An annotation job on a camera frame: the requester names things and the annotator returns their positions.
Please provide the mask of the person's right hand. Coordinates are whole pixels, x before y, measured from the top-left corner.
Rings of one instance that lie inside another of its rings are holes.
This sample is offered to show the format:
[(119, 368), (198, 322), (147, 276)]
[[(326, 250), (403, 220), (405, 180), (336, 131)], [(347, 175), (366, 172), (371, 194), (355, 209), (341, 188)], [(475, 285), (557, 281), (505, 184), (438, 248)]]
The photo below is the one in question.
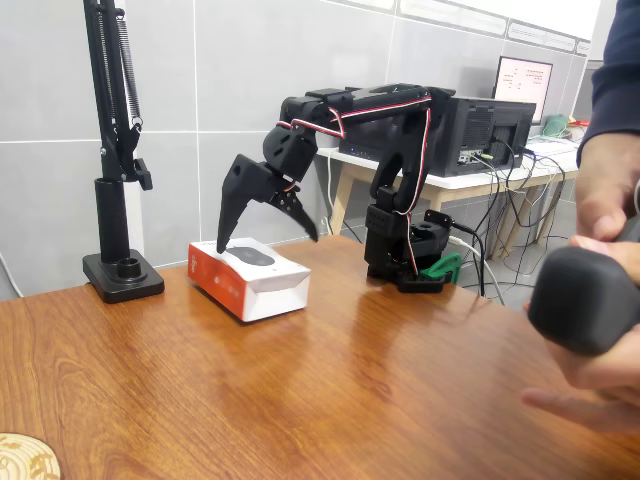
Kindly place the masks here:
[(639, 181), (637, 109), (598, 106), (579, 160), (577, 227), (570, 244), (616, 261), (638, 282), (639, 244), (617, 239), (631, 212)]

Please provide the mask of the person's left hand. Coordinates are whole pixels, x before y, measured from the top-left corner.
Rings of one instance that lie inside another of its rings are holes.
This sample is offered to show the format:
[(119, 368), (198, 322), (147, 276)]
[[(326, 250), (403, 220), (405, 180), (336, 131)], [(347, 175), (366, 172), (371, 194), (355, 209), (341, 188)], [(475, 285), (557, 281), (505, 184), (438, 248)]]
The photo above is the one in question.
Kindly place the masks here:
[(567, 383), (600, 396), (591, 401), (540, 389), (527, 389), (525, 405), (592, 431), (639, 432), (639, 328), (626, 333), (607, 353), (584, 357), (551, 342), (547, 349)]

